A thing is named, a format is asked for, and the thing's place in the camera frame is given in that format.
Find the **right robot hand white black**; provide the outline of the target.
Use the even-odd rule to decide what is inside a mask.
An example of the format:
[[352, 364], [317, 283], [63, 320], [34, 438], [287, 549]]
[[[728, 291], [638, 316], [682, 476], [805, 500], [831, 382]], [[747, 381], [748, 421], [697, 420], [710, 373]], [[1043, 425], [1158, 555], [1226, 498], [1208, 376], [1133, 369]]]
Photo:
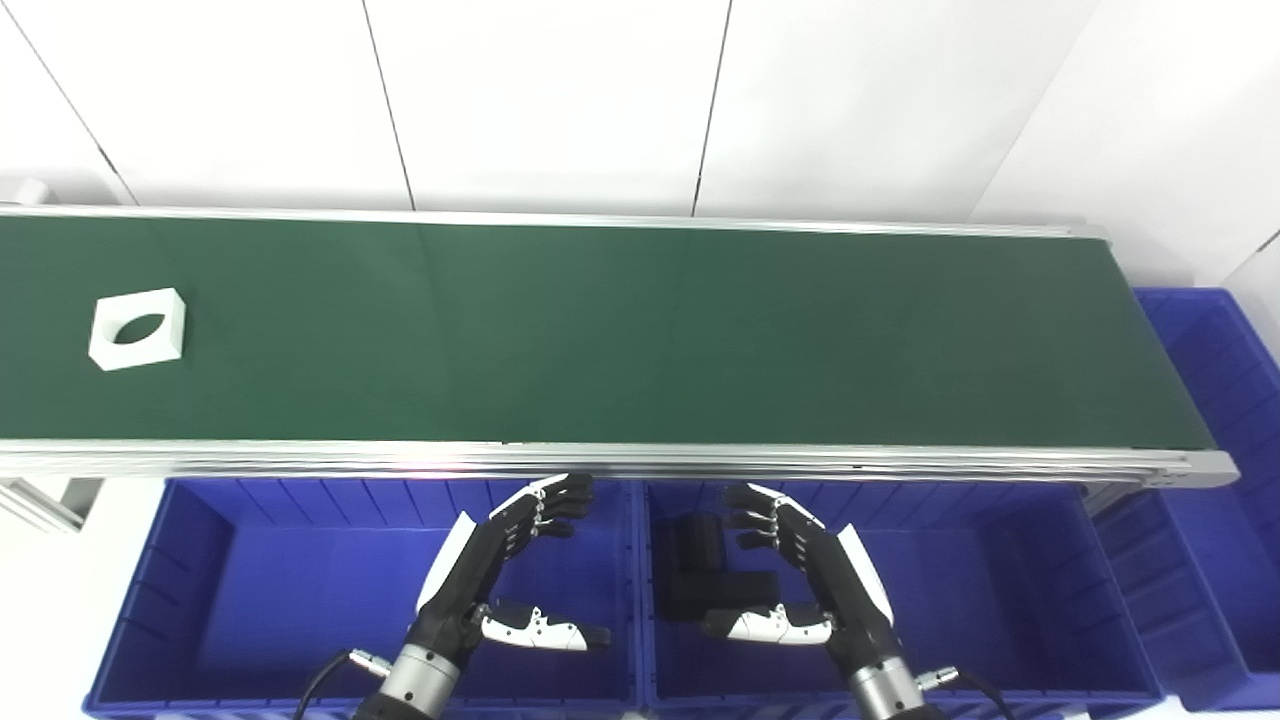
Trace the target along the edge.
[[755, 483], [722, 495], [730, 528], [742, 550], [774, 550], [808, 582], [810, 603], [712, 609], [703, 619], [710, 637], [782, 646], [824, 646], [845, 670], [877, 666], [902, 652], [893, 610], [856, 529], [838, 532], [777, 489]]

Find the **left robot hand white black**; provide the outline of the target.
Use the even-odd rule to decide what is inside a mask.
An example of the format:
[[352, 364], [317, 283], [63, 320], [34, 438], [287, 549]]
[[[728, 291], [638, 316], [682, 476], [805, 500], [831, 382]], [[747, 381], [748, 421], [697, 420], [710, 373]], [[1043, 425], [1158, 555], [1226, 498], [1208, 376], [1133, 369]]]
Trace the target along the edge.
[[502, 609], [492, 591], [503, 566], [538, 538], [570, 538], [588, 515], [594, 479], [562, 473], [534, 480], [481, 521], [458, 515], [428, 571], [416, 619], [404, 638], [457, 669], [483, 641], [513, 647], [585, 652], [612, 644], [611, 630], [516, 603]]

